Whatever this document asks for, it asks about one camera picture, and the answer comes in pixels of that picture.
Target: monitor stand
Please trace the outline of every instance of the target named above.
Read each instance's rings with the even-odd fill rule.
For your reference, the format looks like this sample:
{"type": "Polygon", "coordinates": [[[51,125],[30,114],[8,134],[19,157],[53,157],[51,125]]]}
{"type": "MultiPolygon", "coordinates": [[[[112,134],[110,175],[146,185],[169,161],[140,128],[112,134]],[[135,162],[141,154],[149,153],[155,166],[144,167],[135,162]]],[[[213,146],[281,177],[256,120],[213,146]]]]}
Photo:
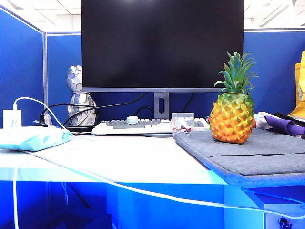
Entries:
{"type": "Polygon", "coordinates": [[[169,93],[154,92],[153,93],[153,118],[169,118],[169,93]]]}
{"type": "MultiPolygon", "coordinates": [[[[154,92],[153,93],[153,118],[169,119],[169,93],[154,92]]],[[[143,134],[147,137],[172,137],[172,133],[149,133],[143,134]]]]}

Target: desk pad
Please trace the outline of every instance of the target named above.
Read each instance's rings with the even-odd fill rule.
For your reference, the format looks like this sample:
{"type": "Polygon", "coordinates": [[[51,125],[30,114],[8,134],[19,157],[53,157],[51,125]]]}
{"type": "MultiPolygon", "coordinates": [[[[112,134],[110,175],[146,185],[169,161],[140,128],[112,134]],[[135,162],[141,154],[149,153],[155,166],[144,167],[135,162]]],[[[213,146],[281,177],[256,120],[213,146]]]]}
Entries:
{"type": "Polygon", "coordinates": [[[238,187],[305,185],[305,140],[253,129],[243,144],[214,140],[211,131],[174,139],[227,184],[238,187]]]}

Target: ceiling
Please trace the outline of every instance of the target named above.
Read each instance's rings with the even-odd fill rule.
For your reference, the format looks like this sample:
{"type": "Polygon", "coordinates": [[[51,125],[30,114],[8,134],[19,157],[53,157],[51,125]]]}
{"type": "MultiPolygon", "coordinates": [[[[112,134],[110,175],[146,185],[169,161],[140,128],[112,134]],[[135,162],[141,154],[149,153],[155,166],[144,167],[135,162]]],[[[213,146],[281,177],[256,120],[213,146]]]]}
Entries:
{"type": "MultiPolygon", "coordinates": [[[[0,4],[43,31],[81,31],[81,0],[0,0],[0,4]]],[[[305,28],[305,0],[244,0],[245,29],[298,27],[305,28]]]]}

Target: blue pouch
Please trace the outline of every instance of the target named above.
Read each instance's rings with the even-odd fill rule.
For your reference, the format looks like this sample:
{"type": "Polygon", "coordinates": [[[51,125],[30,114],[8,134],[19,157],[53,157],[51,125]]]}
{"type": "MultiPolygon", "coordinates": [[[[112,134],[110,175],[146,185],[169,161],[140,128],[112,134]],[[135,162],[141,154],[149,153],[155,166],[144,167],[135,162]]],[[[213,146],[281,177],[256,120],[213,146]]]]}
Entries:
{"type": "Polygon", "coordinates": [[[66,129],[41,126],[22,126],[0,129],[0,148],[38,151],[71,139],[66,129]]]}

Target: white charger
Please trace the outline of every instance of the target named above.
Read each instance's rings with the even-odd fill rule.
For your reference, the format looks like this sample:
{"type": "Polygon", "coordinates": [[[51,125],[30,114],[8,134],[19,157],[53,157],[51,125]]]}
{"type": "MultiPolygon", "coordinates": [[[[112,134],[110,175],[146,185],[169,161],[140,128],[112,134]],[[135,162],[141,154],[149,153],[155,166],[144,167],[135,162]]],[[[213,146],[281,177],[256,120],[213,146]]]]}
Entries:
{"type": "Polygon", "coordinates": [[[3,129],[22,126],[21,110],[3,110],[3,129]]]}

